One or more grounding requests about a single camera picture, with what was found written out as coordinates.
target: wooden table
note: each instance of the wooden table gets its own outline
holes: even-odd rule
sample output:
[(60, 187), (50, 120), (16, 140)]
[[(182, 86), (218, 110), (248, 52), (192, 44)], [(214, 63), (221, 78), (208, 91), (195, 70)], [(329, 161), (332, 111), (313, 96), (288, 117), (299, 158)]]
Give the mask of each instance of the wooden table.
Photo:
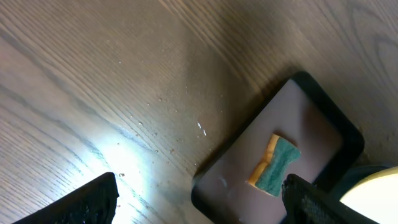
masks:
[(0, 222), (110, 170), (115, 223), (209, 223), (195, 171), (301, 69), (363, 161), (396, 164), (397, 21), (393, 0), (0, 1)]

